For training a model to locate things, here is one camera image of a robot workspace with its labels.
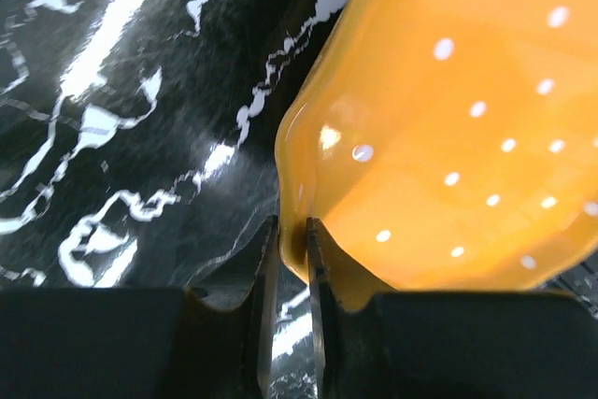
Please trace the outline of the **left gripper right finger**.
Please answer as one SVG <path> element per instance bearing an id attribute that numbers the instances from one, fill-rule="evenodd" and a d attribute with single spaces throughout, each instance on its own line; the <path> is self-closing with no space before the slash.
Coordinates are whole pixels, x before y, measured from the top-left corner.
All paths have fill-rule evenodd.
<path id="1" fill-rule="evenodd" d="M 562 292 L 401 292 L 306 223 L 321 398 L 593 398 L 597 322 Z"/>

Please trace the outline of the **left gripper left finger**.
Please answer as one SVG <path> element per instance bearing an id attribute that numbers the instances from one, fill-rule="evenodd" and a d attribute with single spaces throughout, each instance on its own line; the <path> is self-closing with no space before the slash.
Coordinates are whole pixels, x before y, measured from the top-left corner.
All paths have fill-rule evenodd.
<path id="1" fill-rule="evenodd" d="M 5 398 L 265 398 L 278 219 L 189 288 L 1 293 Z"/>

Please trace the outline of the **orange-yellow scalloped plate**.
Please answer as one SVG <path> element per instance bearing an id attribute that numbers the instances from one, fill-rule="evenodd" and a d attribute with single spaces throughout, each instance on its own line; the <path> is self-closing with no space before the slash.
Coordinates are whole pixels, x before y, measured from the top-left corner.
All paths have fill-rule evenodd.
<path id="1" fill-rule="evenodd" d="M 349 0 L 276 138 L 314 218 L 400 290 L 536 286 L 597 247 L 597 0 Z"/>

